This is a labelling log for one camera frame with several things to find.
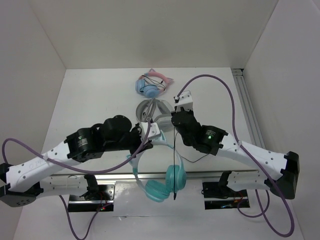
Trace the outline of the blue pink cat-ear headphones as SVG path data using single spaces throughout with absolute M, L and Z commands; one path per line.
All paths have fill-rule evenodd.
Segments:
M 164 93 L 173 81 L 172 78 L 151 68 L 136 80 L 135 91 L 146 98 L 153 99 Z

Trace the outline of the aluminium side rail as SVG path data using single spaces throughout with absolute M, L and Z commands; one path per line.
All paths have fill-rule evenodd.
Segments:
M 244 117 L 248 127 L 250 139 L 253 144 L 263 149 L 266 148 L 263 140 L 262 132 L 258 124 L 258 120 L 253 108 L 251 97 L 249 95 L 248 87 L 245 82 L 243 69 L 232 68 L 232 76 L 236 85 L 236 89 L 239 95 L 241 106 L 244 112 Z

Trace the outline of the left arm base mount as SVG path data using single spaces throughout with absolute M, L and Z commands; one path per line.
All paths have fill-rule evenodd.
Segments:
M 84 196 L 70 195 L 67 208 L 70 213 L 113 212 L 115 198 L 115 183 L 99 183 L 99 192 L 86 199 Z

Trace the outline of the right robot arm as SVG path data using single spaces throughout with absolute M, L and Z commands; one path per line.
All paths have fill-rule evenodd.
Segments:
M 295 198 L 300 172 L 297 153 L 277 153 L 236 140 L 223 129 L 200 124 L 191 110 L 171 112 L 171 122 L 185 146 L 204 154 L 232 159 L 254 169 L 247 173 L 224 171 L 218 184 L 223 196 L 241 190 L 261 189 L 288 200 Z

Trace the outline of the white grey headphones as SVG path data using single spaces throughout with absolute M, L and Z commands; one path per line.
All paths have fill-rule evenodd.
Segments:
M 152 120 L 163 132 L 170 132 L 174 126 L 171 122 L 173 107 L 166 100 L 147 99 L 140 102 L 135 110 L 138 122 Z

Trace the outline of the aluminium front rail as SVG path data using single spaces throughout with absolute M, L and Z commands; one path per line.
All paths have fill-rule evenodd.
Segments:
M 192 171 L 187 173 L 187 179 L 188 180 L 206 180 L 206 179 L 215 179 L 215 178 L 220 178 L 221 175 L 227 172 L 226 170 L 224 171 Z M 53 177 L 67 177 L 69 178 L 70 176 L 75 176 L 75 177 L 80 177 L 82 174 L 55 174 L 52 175 L 51 178 Z M 141 181 L 146 181 L 146 180 L 164 180 L 166 177 L 165 172 L 156 172 L 156 173 L 139 173 L 138 177 Z M 96 174 L 95 178 L 97 181 L 122 181 L 122 182 L 130 182 L 134 181 L 135 177 L 132 173 L 111 173 L 111 174 Z

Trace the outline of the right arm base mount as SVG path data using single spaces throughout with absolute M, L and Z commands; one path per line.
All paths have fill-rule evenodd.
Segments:
M 248 192 L 246 190 L 233 191 L 220 187 L 218 182 L 203 182 L 201 194 L 204 197 L 206 210 L 249 208 Z

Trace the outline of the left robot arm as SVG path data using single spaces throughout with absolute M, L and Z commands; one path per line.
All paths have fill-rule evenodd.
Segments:
M 150 146 L 150 141 L 159 137 L 161 131 L 152 120 L 132 125 L 123 116 L 116 115 L 104 123 L 80 128 L 45 153 L 38 153 L 15 138 L 7 138 L 2 144 L 4 162 L 0 165 L 0 200 L 17 208 L 26 206 L 46 196 L 76 195 L 92 200 L 97 197 L 99 187 L 96 175 L 115 171 L 131 161 Z M 14 142 L 35 155 L 21 164 L 9 164 L 6 144 Z M 105 152 L 129 151 L 130 157 L 108 169 L 84 170 L 78 165 L 89 160 L 100 159 Z

